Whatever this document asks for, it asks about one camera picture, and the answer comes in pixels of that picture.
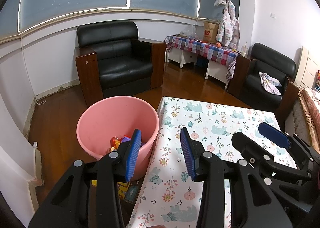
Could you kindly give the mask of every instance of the pink plastic bucket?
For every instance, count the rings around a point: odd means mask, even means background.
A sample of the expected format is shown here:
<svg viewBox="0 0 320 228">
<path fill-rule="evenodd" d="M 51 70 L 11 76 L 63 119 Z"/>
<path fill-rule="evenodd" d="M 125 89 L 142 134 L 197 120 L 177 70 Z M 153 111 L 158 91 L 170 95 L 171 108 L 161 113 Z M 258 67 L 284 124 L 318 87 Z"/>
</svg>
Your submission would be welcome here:
<svg viewBox="0 0 320 228">
<path fill-rule="evenodd" d="M 146 143 L 139 150 L 132 178 L 137 180 L 146 174 L 152 144 L 159 131 L 158 114 L 150 104 L 131 96 L 101 100 L 81 115 L 77 125 L 77 138 L 89 155 L 100 160 L 109 152 L 113 136 L 131 137 L 136 128 L 141 130 L 141 142 Z"/>
</svg>

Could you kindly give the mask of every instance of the cup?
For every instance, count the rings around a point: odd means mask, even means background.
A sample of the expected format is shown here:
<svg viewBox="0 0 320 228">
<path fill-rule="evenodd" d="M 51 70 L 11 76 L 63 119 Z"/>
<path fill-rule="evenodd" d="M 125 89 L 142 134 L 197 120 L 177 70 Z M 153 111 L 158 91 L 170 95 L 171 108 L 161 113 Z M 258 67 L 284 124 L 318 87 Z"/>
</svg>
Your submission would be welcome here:
<svg viewBox="0 0 320 228">
<path fill-rule="evenodd" d="M 247 54 L 248 48 L 246 48 L 245 46 L 241 47 L 241 55 L 245 57 L 245 55 Z"/>
</svg>

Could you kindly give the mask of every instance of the jacket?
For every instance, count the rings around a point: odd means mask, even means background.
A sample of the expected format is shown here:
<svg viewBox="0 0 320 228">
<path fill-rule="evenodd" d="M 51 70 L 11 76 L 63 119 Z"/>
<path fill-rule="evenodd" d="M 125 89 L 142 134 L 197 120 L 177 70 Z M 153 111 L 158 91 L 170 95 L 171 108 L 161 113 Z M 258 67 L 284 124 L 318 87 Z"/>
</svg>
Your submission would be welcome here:
<svg viewBox="0 0 320 228">
<path fill-rule="evenodd" d="M 236 18 L 236 7 L 231 1 L 226 3 L 216 40 L 233 50 L 237 50 L 239 46 L 239 22 Z"/>
</svg>

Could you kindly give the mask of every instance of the pillow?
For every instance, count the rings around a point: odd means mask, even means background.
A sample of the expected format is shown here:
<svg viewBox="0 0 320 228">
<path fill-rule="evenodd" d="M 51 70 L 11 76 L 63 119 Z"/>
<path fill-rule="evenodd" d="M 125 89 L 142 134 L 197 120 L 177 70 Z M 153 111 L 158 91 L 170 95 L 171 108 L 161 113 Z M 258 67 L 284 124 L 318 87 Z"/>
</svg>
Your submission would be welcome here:
<svg viewBox="0 0 320 228">
<path fill-rule="evenodd" d="M 318 70 L 315 90 L 320 93 L 320 70 Z"/>
</svg>

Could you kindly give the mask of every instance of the paper bag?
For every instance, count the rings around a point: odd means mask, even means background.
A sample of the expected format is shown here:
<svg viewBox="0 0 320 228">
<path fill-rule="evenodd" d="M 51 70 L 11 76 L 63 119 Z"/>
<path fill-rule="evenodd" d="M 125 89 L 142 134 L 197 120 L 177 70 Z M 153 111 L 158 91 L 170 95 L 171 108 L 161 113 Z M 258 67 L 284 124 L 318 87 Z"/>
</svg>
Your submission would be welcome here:
<svg viewBox="0 0 320 228">
<path fill-rule="evenodd" d="M 219 24 L 204 22 L 203 40 L 209 43 L 217 43 L 216 36 L 219 30 Z"/>
</svg>

